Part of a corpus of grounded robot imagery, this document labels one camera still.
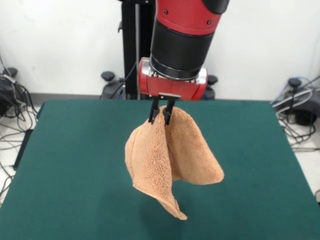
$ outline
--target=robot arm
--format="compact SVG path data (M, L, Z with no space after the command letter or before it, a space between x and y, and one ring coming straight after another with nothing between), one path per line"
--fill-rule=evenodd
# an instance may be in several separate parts
M169 124L177 99L199 100L207 86L205 62L221 15L229 0L156 0L151 56L139 64L142 94L153 96L149 122L159 113L159 99Z

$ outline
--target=cable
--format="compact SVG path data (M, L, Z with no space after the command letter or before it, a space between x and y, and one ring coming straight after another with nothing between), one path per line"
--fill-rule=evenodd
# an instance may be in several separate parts
M23 141L22 140L0 140L0 142L10 142L10 143L22 143Z
M282 89L282 91L279 93L279 95L271 102L271 105L275 104L279 98L284 94L285 90L287 89L287 87L289 86L289 84L287 83L284 88Z
M124 92L124 86L122 85L121 88L118 91L118 95L116 96L116 99L121 99L121 94Z
M280 106L281 104L284 104L284 103L290 101L290 100L293 99L293 98L300 97L300 96L302 96L302 95L309 94L309 93L311 93L311 92L318 92L319 90L320 90L320 89L318 89L318 88L317 88L317 89L310 89L310 88L309 88L309 89L307 89L307 90L300 91L300 92L296 93L294 96L289 96L289 97L283 99L282 101L279 101L279 102L273 104L272 107L274 107L274 108L275 108L275 107L278 107L278 106Z
M30 119L30 122L31 122L31 126L30 126L27 130L31 130L32 127L33 127L33 125L34 125L34 122L33 122L33 120L32 120L32 117L31 117L30 113L29 113L28 111L25 111L25 112L26 112L27 115L29 116L29 119ZM20 115L23 117L24 122L25 122L26 119L25 119L25 116L24 116L24 112L22 111L22 112L20 113ZM19 124L19 119L20 119L19 117L16 119L18 127L22 130L22 132L27 131L27 130L24 130L24 129L20 126L20 124Z
M17 147L18 147L18 146L15 146L15 145L13 145L11 142L7 141L7 140L4 138L4 136L2 135L1 132L0 132L0 136L6 141L6 143L8 143L9 145L12 146L12 147L9 147L9 148L0 148L0 150L9 150L9 149L14 148L14 149L16 150L16 152L18 152L18 150L17 150Z
M12 127L12 126L5 125L5 124L3 124L3 123L1 123L1 122L0 122L0 125L3 126L3 127L5 127L5 128L8 128L8 129L12 129L12 130L15 130L15 131L17 131L17 132L21 132L19 129L14 128L14 127Z
M315 147L293 147L292 148L294 152L296 153L312 153L312 152L316 152L316 151L320 151L320 148Z
M128 80L128 78L131 76L131 74L132 74L133 71L135 70L136 65L137 65L137 63L135 63L135 64L133 65L133 67L131 68L129 74L125 77L125 79L123 80L123 82L120 84L119 87L117 87L117 89L114 91L114 93L111 95L111 97L110 97L109 99L112 99L112 98L116 95L116 93L119 91L119 89L124 86L124 84L126 83L126 81ZM106 90L106 87L108 87L108 85L104 86L103 91L102 91L99 99L102 98L102 96L103 96L103 94L104 94L104 92L105 92L105 90Z
M19 108L19 105L16 103L13 103L9 98L7 98L6 95L0 94L1 98L4 98L8 103L10 103L12 106Z
M314 86L313 83L311 82L311 80L305 76L296 76L295 78L300 79L300 80L306 80L311 85L311 87Z
M313 91L311 91L311 92L309 93L309 96L306 97L305 100L300 101L300 102L297 102L297 103L293 104L292 106L284 107L284 108L278 110L278 111L276 112L276 114L283 113L283 112L286 111L286 110L289 110L289 109L298 107L298 106L300 106L300 105L302 105L302 104L305 104L306 102L308 102L308 101L312 98L312 95L313 95Z
M14 165L7 165L7 166L3 166L4 168L12 168Z
M315 77L313 80L311 80L310 82L306 83L305 85L302 85L301 87L299 87L299 90L304 89L305 87L307 87L308 85L314 83L317 80L320 80L320 75Z
M2 60L2 57L1 57L1 53L0 53L0 62L1 62L1 65L3 67L3 69L9 74L9 76L11 77L11 73L9 72L9 70L6 68L5 64L4 64L4 61Z
M24 132L16 132L16 133L10 133L10 134L4 135L4 136L0 137L0 141L6 137L15 136L15 135L22 134L22 133L24 133Z
M18 82L16 83L16 85L18 85L20 88L22 88L26 92L26 95L28 96L28 100L29 100L29 103L30 103L32 110L34 110L36 112L36 114L38 114L38 111L35 109L34 103L32 102L31 95L30 95L29 91L24 86L19 84Z
M292 147L308 141L311 138L311 136L316 132L316 126L313 124L314 115L315 114L313 112L310 115L309 133L306 134L299 134L289 126L290 118L288 114L286 115L287 122L285 122L285 119L278 116L280 123L284 124L280 124L283 128L284 133L287 135L288 138L293 138L295 140L295 143L291 144Z
M14 175L9 175L9 176L4 180L4 184L3 184L2 189L1 189L1 191L0 191L0 198L1 198L1 196L10 188L11 183L12 183L12 180L13 180L13 177L14 177ZM8 186L6 186L6 185L7 185L7 181L8 181L9 179L11 179L11 182L9 183Z
M0 160L0 169L2 169L4 171L4 173L9 177L10 174L7 172L7 170L5 169L5 167L2 165L1 160Z
M12 78L11 76L9 76L7 74L1 74L0 78L5 78L5 79L9 80L12 84L15 84L17 82L14 78Z
M206 91L204 91L203 96L204 96L205 100L208 100L208 96L207 96Z

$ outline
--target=green tabletop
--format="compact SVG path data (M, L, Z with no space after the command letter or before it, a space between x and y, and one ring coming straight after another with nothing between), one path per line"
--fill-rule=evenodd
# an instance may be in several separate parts
M48 101L0 209L0 239L320 239L320 208L267 102L177 105L225 172L219 184L173 184L187 221L135 190L125 166L151 102Z

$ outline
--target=floor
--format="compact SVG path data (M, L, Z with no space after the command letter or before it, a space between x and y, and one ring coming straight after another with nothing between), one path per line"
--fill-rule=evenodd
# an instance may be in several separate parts
M17 119L9 119L9 118L1 118L0 119L0 161L1 164L4 166L5 170L11 176L15 175L15 171L12 169L12 165L15 163L16 157L18 155L18 151L20 149L20 145L24 138L23 133L19 133L17 130L22 128L23 130L28 129L31 126L31 120L27 113L24 113L25 122L20 122L17 125ZM35 125L35 119L31 116L33 126ZM311 137L311 139L301 145L297 145L296 147L307 147L307 148L316 148L320 147L320 120L316 123L316 128L318 131ZM302 127L295 125L293 128L303 134L308 133L308 127ZM306 180L310 186L310 190L315 195L317 191L320 190L320 151L313 151L313 152L296 152L295 153L300 166L304 172ZM3 169L0 169L0 192L1 188L3 187L6 181L6 188L11 179L7 176ZM6 196L5 192L0 198L0 205L4 201ZM320 193L316 195L317 201L320 202Z

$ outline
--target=towel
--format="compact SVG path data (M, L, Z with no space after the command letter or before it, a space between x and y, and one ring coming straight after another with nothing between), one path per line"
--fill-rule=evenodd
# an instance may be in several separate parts
M172 193L173 181L208 185L221 182L225 175L193 118L174 107L170 124L165 125L164 108L160 107L153 124L147 120L131 133L125 144L125 164L134 188L186 220Z

